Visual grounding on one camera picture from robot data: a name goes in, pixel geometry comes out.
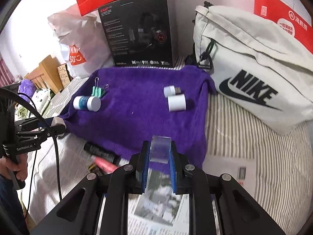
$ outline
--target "black marker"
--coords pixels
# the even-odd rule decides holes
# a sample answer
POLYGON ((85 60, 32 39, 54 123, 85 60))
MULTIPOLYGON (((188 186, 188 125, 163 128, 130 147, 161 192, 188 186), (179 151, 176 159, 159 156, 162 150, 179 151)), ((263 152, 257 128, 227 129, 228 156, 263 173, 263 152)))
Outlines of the black marker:
POLYGON ((114 165, 118 165, 118 163, 121 160, 121 158, 118 155, 116 155, 114 152, 106 150, 90 142, 87 142, 85 144, 84 150, 92 155, 101 157, 114 165))

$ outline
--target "blue and white container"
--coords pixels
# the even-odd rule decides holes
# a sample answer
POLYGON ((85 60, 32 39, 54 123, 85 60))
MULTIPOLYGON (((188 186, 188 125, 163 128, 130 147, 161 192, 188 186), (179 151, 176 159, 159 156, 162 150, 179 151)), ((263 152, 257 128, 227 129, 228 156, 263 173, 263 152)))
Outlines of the blue and white container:
POLYGON ((76 110, 88 110, 97 112, 101 107, 101 100, 96 96, 77 96, 73 106, 76 110))

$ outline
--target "nike swoosh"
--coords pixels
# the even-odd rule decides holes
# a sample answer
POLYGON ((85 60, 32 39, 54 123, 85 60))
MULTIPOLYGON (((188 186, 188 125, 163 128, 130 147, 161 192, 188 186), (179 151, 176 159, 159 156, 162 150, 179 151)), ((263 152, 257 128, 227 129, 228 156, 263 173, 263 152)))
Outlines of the nike swoosh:
POLYGON ((241 94, 238 94, 234 91, 232 91, 229 86, 228 86, 228 82, 231 78, 228 78, 226 80, 224 80, 220 86, 219 86, 219 89, 220 91, 227 95, 227 96, 230 96, 230 97, 233 97, 233 98, 236 98, 236 99, 240 99, 240 100, 244 100, 244 101, 248 101, 248 102, 251 102, 251 103, 254 103, 254 104, 257 104, 257 105, 261 105, 261 106, 265 106, 265 107, 268 107, 268 108, 271 108, 271 109, 275 109, 275 110, 280 110, 278 108, 275 108, 275 107, 272 107, 270 105, 267 105, 267 104, 260 104, 258 103, 255 99, 252 99, 252 98, 249 98, 247 96, 244 96, 244 95, 241 95, 241 94))

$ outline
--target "striped bed sheet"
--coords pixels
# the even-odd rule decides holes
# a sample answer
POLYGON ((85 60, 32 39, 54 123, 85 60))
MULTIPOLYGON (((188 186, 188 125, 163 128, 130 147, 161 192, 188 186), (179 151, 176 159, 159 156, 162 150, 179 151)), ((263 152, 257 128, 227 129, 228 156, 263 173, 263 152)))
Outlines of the striped bed sheet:
MULTIPOLYGON (((180 70, 183 66, 180 59, 170 69, 180 70)), ((59 114, 86 80, 72 80, 46 117, 59 114)), ((309 215, 313 191, 313 157, 305 123, 288 135, 278 135, 219 94, 209 96, 206 122, 206 158, 218 155, 256 159, 254 199, 287 235, 297 234, 309 215)))

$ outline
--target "metal screw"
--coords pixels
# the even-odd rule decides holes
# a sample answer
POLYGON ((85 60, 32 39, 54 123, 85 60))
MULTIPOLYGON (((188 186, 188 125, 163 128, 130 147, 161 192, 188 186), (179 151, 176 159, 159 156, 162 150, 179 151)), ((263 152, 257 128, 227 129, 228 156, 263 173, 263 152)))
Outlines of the metal screw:
POLYGON ((94 174, 94 173, 89 173, 89 174, 87 175, 87 179, 88 179, 88 180, 94 180, 96 177, 97 177, 97 175, 94 174))
POLYGON ((185 166, 185 169, 188 170, 188 171, 193 171, 195 169, 195 166, 193 166, 192 164, 187 164, 185 166))
POLYGON ((130 171, 132 170, 134 167, 131 164, 126 164, 124 165, 124 170, 130 171))
POLYGON ((222 179, 225 181, 230 181, 232 179, 232 176, 229 174, 223 174, 222 179))

